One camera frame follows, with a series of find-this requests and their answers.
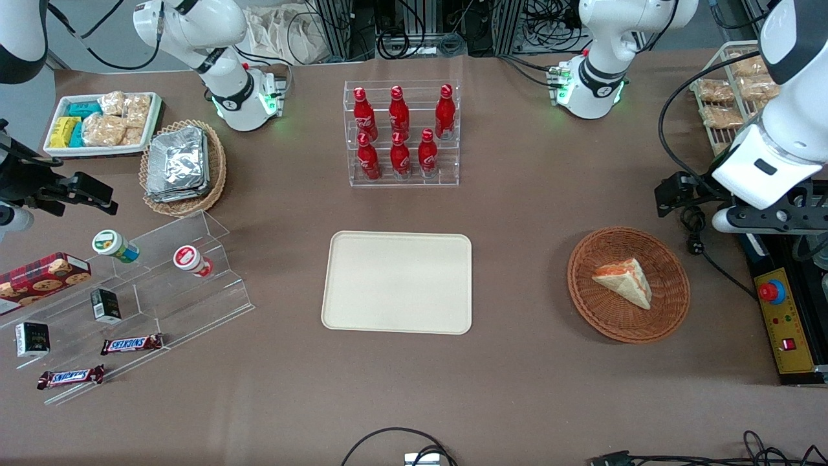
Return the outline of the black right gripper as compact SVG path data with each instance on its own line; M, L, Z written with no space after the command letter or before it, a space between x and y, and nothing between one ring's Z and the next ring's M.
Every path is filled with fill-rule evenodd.
M41 157L12 138L8 131L8 121L1 121L1 194L4 203L14 206L27 206L30 209L44 210L53 216L62 216L65 205L53 200L48 195L51 188L58 186L63 177L53 171L64 162L54 157ZM100 182L85 172L75 172L64 179L66 203L86 205L97 208L107 215L115 216L118 203L113 201L113 188Z

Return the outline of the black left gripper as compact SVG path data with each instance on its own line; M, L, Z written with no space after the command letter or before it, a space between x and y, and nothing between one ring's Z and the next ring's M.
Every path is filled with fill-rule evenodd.
M654 189L659 218L674 210L717 203L724 211L725 232L825 232L826 180L805 180L769 208L760 210L737 200L728 208L728 194L709 173L694 177L675 172Z

